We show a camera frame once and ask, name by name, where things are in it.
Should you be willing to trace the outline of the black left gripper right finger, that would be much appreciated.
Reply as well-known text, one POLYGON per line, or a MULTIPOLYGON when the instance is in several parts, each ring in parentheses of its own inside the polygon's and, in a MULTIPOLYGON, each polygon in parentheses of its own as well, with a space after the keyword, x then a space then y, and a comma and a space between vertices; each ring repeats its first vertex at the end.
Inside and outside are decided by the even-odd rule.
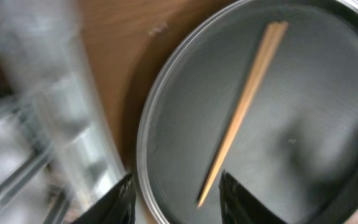
POLYGON ((225 170, 219 194, 223 224, 286 224, 225 170))

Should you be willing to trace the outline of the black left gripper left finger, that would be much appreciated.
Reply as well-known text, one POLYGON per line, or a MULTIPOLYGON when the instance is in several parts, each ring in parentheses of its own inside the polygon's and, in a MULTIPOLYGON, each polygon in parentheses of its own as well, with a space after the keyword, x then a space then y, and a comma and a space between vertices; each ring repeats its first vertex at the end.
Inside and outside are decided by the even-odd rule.
POLYGON ((127 174, 72 224, 134 224, 135 183, 127 174))

